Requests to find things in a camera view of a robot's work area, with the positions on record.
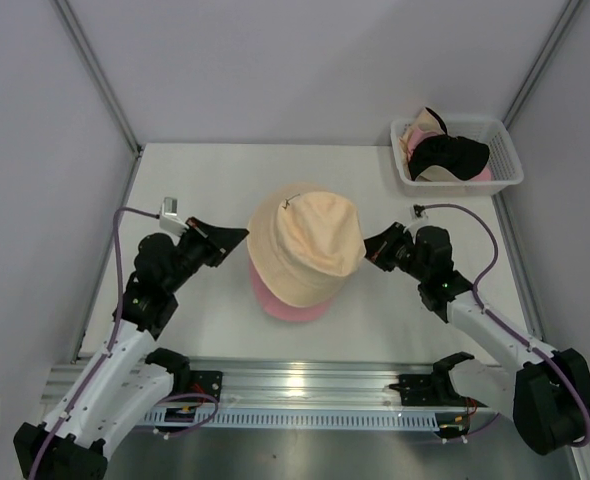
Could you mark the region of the pink bucket hat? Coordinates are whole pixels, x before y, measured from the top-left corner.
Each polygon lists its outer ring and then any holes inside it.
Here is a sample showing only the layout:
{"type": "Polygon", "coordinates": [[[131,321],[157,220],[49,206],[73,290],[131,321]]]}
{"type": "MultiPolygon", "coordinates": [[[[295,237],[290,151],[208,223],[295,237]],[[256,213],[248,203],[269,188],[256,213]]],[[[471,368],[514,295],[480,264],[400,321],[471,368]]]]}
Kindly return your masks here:
{"type": "Polygon", "coordinates": [[[294,307],[276,297],[259,276],[254,264],[249,262],[249,275],[255,298],[269,316],[291,323],[307,323],[319,319],[333,303],[333,299],[311,307],[294,307]]]}

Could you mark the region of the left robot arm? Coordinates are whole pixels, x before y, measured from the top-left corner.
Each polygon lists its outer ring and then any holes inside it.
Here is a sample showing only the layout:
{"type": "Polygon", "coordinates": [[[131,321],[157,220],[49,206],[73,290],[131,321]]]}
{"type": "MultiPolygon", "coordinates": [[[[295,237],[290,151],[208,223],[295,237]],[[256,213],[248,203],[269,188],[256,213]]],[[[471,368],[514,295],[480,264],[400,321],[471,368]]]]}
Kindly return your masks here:
{"type": "Polygon", "coordinates": [[[177,291],[200,268],[219,266],[248,232],[195,217],[162,217],[160,226],[139,242],[132,273],[118,281],[113,327],[102,346],[48,415],[16,432],[24,478],[101,479],[122,440],[156,405],[219,405],[197,386],[189,358],[157,341],[179,306],[177,291]]]}

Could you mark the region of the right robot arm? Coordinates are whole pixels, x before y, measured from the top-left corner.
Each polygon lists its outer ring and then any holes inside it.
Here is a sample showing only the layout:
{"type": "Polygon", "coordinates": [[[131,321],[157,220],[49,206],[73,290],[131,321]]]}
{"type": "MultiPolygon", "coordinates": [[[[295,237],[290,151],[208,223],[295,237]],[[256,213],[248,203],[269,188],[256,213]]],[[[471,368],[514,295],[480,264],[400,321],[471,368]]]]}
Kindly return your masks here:
{"type": "Polygon", "coordinates": [[[456,270],[449,233],[424,226],[410,233],[394,223],[365,241],[366,258],[418,282],[426,309],[466,334],[498,363],[489,368],[460,352],[434,363],[432,395],[452,404],[481,402],[511,420],[524,443],[546,455],[590,442],[590,371],[584,357],[528,334],[485,303],[477,284],[456,270]]]}

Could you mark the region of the cream bucket hat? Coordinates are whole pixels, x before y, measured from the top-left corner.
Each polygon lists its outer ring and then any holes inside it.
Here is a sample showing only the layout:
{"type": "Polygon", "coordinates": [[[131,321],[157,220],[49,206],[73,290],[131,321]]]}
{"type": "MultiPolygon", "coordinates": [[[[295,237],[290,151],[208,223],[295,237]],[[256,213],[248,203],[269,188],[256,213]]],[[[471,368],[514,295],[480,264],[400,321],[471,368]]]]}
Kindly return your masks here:
{"type": "Polygon", "coordinates": [[[310,308],[330,300],[366,254],[356,205],[310,183],[266,197],[248,223],[249,258],[284,304],[310,308]]]}

